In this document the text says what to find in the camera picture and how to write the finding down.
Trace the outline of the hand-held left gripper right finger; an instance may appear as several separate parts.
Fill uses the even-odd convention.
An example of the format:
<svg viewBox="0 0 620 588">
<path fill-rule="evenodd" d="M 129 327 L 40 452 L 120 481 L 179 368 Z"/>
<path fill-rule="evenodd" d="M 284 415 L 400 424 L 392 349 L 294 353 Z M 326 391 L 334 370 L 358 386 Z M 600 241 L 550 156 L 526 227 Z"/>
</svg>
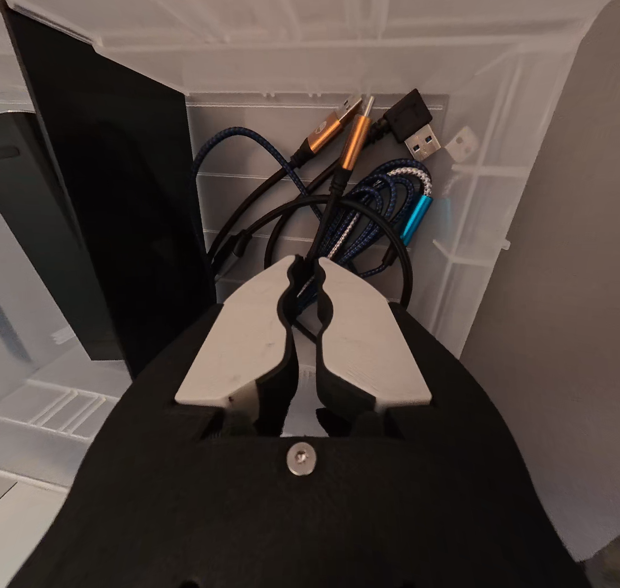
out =
<svg viewBox="0 0 620 588">
<path fill-rule="evenodd" d="M 327 258 L 315 266 L 317 396 L 328 410 L 388 410 L 431 403 L 420 368 L 372 285 Z"/>
</svg>

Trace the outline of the small white adapter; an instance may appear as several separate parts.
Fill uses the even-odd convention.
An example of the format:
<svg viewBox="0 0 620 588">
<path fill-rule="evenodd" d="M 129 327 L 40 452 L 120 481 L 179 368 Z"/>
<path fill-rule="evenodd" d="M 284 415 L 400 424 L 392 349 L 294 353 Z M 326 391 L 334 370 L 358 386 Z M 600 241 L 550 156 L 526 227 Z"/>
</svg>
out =
<svg viewBox="0 0 620 588">
<path fill-rule="evenodd" d="M 456 163 L 463 163 L 476 153 L 479 146 L 475 132 L 469 126 L 464 126 L 445 145 L 445 150 Z"/>
</svg>

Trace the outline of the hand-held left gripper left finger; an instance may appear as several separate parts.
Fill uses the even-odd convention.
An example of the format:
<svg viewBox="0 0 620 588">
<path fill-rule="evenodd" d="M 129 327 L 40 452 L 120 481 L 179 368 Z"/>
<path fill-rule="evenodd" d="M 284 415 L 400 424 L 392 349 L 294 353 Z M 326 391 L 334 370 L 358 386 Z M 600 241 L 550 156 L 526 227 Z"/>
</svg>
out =
<svg viewBox="0 0 620 588">
<path fill-rule="evenodd" d="M 180 405 L 259 409 L 258 381 L 284 362 L 287 330 L 278 304 L 291 285 L 289 255 L 223 303 L 176 395 Z"/>
</svg>

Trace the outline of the clear plastic storage box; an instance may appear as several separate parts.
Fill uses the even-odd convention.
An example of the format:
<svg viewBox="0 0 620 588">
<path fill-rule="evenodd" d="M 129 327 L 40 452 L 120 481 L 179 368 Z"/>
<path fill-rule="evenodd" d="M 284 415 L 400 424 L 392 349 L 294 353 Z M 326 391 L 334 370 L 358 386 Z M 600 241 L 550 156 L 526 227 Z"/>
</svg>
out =
<svg viewBox="0 0 620 588">
<path fill-rule="evenodd" d="M 233 126 L 290 159 L 349 95 L 374 95 L 378 119 L 418 89 L 441 148 L 408 247 L 408 310 L 459 356 L 578 46 L 610 0 L 5 1 L 182 93 L 192 161 Z M 10 111 L 36 115 L 1 16 Z M 480 146 L 456 163 L 445 145 L 464 126 Z M 278 168 L 245 138 L 210 153 L 196 175 L 206 251 Z M 275 224 L 218 281 L 217 299 L 262 270 Z M 68 486 L 129 384 L 124 360 L 89 358 L 1 215 L 1 473 Z"/>
</svg>

